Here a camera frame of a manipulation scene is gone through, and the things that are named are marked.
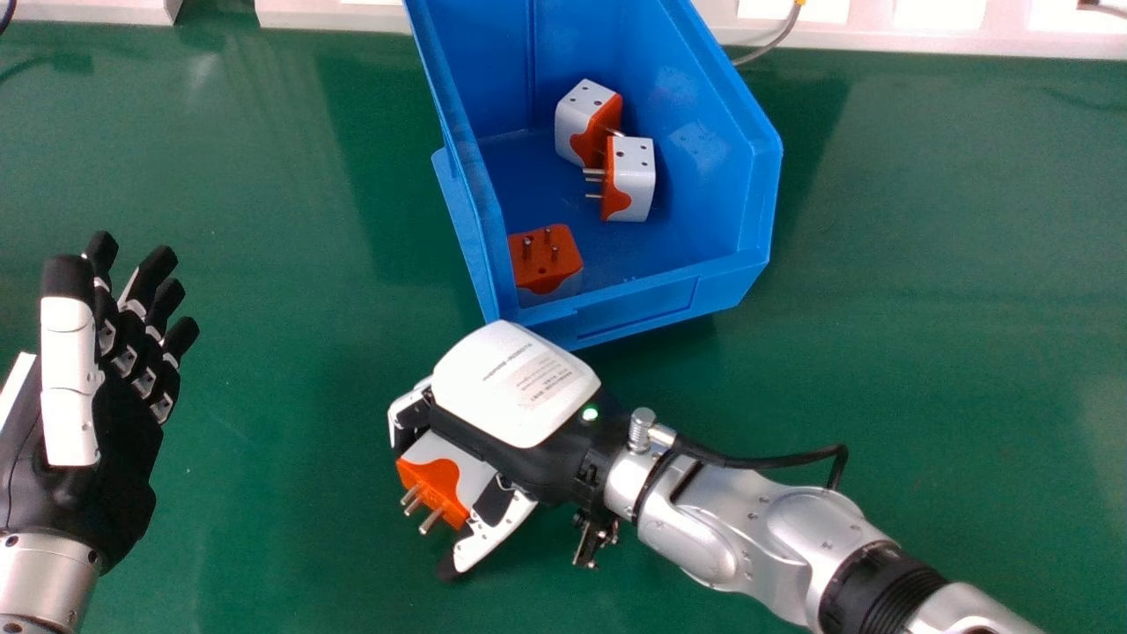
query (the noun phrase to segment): blue bin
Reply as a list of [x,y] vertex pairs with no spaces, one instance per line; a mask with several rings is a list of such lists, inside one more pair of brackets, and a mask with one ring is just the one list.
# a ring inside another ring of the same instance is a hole
[[[767,262],[782,143],[689,0],[406,0],[445,148],[433,157],[487,322],[575,350],[737,304]],[[645,223],[602,222],[558,157],[557,101],[588,78],[650,136]],[[564,222],[582,289],[521,306],[507,234]]]

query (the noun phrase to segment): plug pin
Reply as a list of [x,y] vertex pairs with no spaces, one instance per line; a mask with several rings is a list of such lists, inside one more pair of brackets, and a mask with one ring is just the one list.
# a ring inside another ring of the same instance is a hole
[[415,497],[419,494],[419,490],[423,489],[421,484],[416,484],[407,491],[407,494],[399,499],[399,506],[406,507],[410,504]]
[[426,535],[427,533],[431,533],[431,528],[434,527],[434,524],[438,521],[438,518],[441,517],[442,517],[442,507],[438,507],[437,509],[432,511],[431,515],[427,516],[425,520],[423,520],[423,524],[419,525],[419,535]]

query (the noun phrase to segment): robotic arm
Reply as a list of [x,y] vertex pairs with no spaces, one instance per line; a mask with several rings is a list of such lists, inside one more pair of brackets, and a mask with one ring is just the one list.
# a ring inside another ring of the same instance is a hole
[[98,577],[144,535],[149,486],[199,333],[168,329],[184,287],[158,247],[119,298],[105,232],[43,270],[39,355],[23,354],[0,392],[0,629],[73,634]]
[[[709,588],[740,592],[816,634],[1036,634],[966,583],[912,559],[835,491],[846,454],[740,461],[628,412],[579,359],[495,322],[456,345],[388,412],[407,515],[455,528],[438,575],[495,550],[536,504],[575,504],[576,565],[595,568],[621,520]],[[761,472],[835,457],[827,488]]]

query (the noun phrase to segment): green surface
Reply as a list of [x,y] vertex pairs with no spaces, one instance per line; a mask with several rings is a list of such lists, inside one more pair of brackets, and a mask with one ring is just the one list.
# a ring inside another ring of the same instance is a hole
[[[204,330],[86,633],[795,631],[632,529],[570,569],[564,509],[435,580],[451,536],[402,517],[384,411],[481,316],[410,39],[189,3],[16,24],[0,73],[0,359],[35,346],[42,259],[97,227],[125,262],[174,244]],[[911,552],[1050,632],[1127,629],[1127,66],[778,51],[746,77],[786,146],[771,265],[738,309],[582,357],[716,447],[849,443],[844,492]]]

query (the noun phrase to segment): metal knob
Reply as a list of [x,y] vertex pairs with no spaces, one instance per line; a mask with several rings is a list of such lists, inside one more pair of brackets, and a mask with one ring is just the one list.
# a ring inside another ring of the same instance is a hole
[[649,429],[657,422],[657,414],[649,408],[639,408],[630,414],[630,437],[627,447],[635,454],[649,452]]

